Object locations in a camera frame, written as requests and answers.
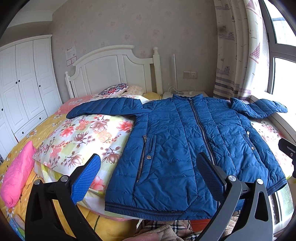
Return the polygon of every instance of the pink pillow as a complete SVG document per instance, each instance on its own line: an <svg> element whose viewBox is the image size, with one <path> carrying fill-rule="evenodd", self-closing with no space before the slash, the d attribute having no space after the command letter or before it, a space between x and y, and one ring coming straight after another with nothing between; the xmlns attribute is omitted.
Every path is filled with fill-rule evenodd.
<svg viewBox="0 0 296 241"><path fill-rule="evenodd" d="M6 207L14 207L20 199L22 189L34 167L32 157L35 152L33 142L29 141L7 169L0 190L0 196Z"/></svg>
<svg viewBox="0 0 296 241"><path fill-rule="evenodd" d="M55 112L55 114L68 114L74 107L80 105L81 103L88 102L91 98L91 95L71 98L63 104L57 112Z"/></svg>

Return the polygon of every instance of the wallpaper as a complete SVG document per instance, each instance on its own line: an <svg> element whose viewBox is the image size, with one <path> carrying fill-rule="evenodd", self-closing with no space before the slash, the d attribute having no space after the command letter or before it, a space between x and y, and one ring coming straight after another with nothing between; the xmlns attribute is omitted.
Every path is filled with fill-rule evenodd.
<svg viewBox="0 0 296 241"><path fill-rule="evenodd" d="M65 50L76 46L77 58L95 49L118 44L135 45L138 58L150 58L153 47L161 57L163 89L213 95L217 59L217 24L213 0L68 0L53 14L52 54L63 102L68 94ZM197 80L183 79L183 71L196 71Z"/></svg>

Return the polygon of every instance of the pink bedding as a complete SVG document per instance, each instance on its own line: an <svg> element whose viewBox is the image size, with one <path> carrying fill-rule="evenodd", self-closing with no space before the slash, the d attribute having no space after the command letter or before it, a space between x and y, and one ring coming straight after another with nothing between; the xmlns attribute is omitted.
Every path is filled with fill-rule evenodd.
<svg viewBox="0 0 296 241"><path fill-rule="evenodd" d="M77 97L71 98L66 103L64 103L55 114L68 114L70 110L72 110L75 106L80 105L81 103L88 102L92 98L92 95L84 96L84 97Z"/></svg>

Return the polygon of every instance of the window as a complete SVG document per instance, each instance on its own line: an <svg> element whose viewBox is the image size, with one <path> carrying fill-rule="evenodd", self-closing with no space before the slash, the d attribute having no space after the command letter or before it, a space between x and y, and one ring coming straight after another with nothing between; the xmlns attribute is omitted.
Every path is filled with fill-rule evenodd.
<svg viewBox="0 0 296 241"><path fill-rule="evenodd" d="M268 0L264 0L264 3L270 14L272 24L275 31L276 42L278 44L287 44L296 46L296 36L278 9L271 4Z"/></svg>
<svg viewBox="0 0 296 241"><path fill-rule="evenodd" d="M296 114L293 93L296 87L296 31L276 6L277 0L259 0L269 45L267 92Z"/></svg>

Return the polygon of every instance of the wardrobe door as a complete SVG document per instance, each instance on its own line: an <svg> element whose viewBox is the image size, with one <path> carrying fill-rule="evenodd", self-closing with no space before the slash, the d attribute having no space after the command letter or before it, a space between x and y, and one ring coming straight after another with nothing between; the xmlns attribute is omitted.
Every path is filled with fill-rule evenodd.
<svg viewBox="0 0 296 241"><path fill-rule="evenodd" d="M5 116L5 111L0 99L0 155L5 159L12 148L17 144L17 140L10 129Z"/></svg>
<svg viewBox="0 0 296 241"><path fill-rule="evenodd" d="M48 116L62 105L54 76L50 39L33 40L34 64L41 98Z"/></svg>
<svg viewBox="0 0 296 241"><path fill-rule="evenodd" d="M31 120L44 110L35 74L33 41L16 45L15 65L22 102Z"/></svg>
<svg viewBox="0 0 296 241"><path fill-rule="evenodd" d="M15 45L0 52L0 87L5 114L13 133L15 133L29 121L18 87Z"/></svg>

